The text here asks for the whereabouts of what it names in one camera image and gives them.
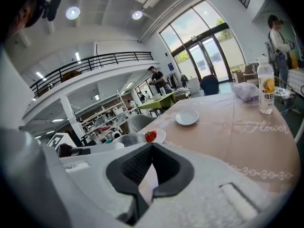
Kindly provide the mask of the white shelving rack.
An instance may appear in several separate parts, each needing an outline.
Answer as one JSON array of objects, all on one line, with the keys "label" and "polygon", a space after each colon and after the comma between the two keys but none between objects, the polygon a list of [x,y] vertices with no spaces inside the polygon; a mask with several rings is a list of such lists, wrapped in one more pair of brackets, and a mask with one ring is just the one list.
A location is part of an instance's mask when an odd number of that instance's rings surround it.
[{"label": "white shelving rack", "polygon": [[94,109],[98,111],[83,119],[80,123],[80,127],[84,132],[81,139],[90,137],[98,131],[103,132],[101,130],[102,127],[109,126],[110,128],[107,131],[110,131],[111,128],[119,129],[131,116],[119,91],[112,96],[99,100]]}]

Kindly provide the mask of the dark blue chair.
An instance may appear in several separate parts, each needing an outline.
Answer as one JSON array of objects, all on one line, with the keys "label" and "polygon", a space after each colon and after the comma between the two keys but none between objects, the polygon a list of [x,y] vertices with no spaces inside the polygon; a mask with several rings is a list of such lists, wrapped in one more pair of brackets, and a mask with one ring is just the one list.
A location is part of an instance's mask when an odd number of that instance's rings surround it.
[{"label": "dark blue chair", "polygon": [[219,81],[214,75],[204,76],[200,82],[204,95],[216,95],[219,93]]}]

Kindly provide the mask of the white bowl with dark item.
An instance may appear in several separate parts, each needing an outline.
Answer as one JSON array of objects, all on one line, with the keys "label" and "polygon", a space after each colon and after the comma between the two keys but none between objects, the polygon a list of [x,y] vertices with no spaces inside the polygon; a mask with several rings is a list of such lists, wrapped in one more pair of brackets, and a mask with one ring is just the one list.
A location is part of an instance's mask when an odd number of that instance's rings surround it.
[{"label": "white bowl with dark item", "polygon": [[196,110],[182,110],[179,111],[175,120],[178,124],[183,126],[189,126],[196,123],[199,119],[199,113]]}]

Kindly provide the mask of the purple tissue pack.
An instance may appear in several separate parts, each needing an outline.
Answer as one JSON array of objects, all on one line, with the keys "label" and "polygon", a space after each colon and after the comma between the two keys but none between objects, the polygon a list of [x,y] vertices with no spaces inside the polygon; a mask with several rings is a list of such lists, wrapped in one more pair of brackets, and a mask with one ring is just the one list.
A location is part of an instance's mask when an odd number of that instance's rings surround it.
[{"label": "purple tissue pack", "polygon": [[233,93],[244,102],[256,101],[259,99],[259,89],[252,83],[242,82],[232,86]]}]

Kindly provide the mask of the pink floral tablecloth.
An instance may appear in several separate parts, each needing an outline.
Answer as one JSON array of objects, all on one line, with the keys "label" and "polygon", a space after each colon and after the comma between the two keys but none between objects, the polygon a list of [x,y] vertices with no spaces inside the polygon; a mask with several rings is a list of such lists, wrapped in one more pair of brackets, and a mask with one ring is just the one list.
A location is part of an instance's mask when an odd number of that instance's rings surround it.
[{"label": "pink floral tablecloth", "polygon": [[[183,126],[175,116],[196,110],[196,123]],[[218,158],[254,181],[301,175],[300,155],[286,121],[276,109],[262,114],[258,103],[245,103],[233,93],[178,101],[142,132],[163,129],[166,143]]]}]

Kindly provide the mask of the glass double door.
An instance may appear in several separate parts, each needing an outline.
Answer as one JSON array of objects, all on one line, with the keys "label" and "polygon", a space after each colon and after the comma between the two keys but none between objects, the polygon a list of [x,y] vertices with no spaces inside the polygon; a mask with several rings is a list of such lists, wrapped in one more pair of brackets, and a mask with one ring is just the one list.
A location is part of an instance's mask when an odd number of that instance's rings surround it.
[{"label": "glass double door", "polygon": [[214,35],[190,46],[187,52],[200,80],[205,76],[214,75],[220,84],[231,81],[227,60]]}]

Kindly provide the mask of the clothes rack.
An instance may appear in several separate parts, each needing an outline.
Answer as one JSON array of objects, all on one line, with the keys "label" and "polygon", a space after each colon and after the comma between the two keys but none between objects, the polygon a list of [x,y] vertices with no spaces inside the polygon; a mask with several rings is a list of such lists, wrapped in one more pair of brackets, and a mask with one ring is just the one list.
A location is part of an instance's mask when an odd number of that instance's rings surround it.
[{"label": "clothes rack", "polygon": [[182,74],[177,75],[176,73],[171,73],[165,77],[167,84],[170,85],[172,89],[177,90],[178,88],[186,88],[189,82],[188,78]]}]

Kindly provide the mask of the green table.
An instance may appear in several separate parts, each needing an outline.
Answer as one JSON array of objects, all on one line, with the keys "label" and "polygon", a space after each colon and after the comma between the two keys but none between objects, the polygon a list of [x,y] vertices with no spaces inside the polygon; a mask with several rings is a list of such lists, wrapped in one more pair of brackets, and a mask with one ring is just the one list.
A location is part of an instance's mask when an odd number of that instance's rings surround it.
[{"label": "green table", "polygon": [[159,100],[154,101],[149,100],[144,104],[141,104],[137,107],[139,110],[147,110],[147,109],[159,109],[161,112],[166,111],[167,109],[171,108],[176,103],[175,100],[175,93],[172,92],[161,97]]}]

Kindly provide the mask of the clear bottle yellow label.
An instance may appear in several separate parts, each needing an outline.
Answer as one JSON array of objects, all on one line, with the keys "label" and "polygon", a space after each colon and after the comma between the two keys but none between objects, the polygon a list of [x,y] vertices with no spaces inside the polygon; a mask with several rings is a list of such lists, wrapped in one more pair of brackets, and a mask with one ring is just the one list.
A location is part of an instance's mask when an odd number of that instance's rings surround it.
[{"label": "clear bottle yellow label", "polygon": [[275,99],[275,76],[273,66],[269,64],[268,57],[258,58],[257,77],[259,88],[259,109],[263,114],[271,114]]}]

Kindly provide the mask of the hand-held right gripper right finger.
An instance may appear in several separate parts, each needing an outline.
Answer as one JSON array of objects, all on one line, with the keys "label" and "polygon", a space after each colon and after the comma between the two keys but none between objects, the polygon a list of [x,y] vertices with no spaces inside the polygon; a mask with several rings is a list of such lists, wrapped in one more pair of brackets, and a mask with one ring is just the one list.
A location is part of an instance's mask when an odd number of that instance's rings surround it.
[{"label": "hand-held right gripper right finger", "polygon": [[250,175],[208,155],[164,148],[188,161],[173,196],[155,197],[142,217],[142,228],[266,228],[286,204],[293,179],[254,181]]}]

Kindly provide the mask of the red strawberry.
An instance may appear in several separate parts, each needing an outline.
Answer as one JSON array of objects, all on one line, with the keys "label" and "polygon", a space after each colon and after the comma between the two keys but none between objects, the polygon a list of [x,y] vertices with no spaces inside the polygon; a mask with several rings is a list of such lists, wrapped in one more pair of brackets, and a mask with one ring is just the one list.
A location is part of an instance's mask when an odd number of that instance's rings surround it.
[{"label": "red strawberry", "polygon": [[148,143],[152,143],[157,137],[157,131],[148,131],[144,134],[144,137]]}]

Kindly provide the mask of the checked tablecloth table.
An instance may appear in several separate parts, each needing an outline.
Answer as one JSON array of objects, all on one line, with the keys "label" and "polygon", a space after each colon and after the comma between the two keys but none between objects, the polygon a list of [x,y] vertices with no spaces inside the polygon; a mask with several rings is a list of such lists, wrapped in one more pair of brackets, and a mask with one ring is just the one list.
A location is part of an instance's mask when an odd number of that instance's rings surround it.
[{"label": "checked tablecloth table", "polygon": [[304,68],[290,69],[287,82],[299,95],[304,97]]}]

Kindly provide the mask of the black balcony railing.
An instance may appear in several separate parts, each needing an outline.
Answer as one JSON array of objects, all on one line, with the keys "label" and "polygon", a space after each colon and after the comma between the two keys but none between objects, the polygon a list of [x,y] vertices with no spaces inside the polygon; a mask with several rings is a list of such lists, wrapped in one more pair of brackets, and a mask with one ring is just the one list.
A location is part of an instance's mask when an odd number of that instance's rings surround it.
[{"label": "black balcony railing", "polygon": [[152,53],[148,51],[131,51],[101,54],[87,57],[78,62],[69,63],[62,66],[30,86],[36,98],[42,96],[49,89],[75,77],[82,73],[103,68],[107,65],[118,65],[123,62],[139,62],[153,60]]}]

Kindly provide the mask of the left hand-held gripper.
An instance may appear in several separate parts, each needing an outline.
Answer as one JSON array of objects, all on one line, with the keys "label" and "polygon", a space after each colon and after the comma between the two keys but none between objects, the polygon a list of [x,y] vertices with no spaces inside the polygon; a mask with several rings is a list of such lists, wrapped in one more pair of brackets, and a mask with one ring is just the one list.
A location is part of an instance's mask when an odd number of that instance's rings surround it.
[{"label": "left hand-held gripper", "polygon": [[47,146],[54,148],[59,158],[89,155],[124,148],[124,144],[119,142],[95,145],[91,143],[88,146],[77,147],[67,133],[56,133],[48,142]]}]

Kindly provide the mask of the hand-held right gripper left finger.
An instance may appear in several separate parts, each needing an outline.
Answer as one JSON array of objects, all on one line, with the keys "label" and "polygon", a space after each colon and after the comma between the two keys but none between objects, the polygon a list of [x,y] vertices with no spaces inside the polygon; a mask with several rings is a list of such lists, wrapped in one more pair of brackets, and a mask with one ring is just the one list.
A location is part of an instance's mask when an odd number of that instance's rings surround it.
[{"label": "hand-held right gripper left finger", "polygon": [[136,213],[135,200],[117,192],[106,175],[111,161],[143,146],[62,159],[45,146],[48,199],[44,203],[44,223],[52,228],[153,228],[152,209],[134,226],[126,223]]}]

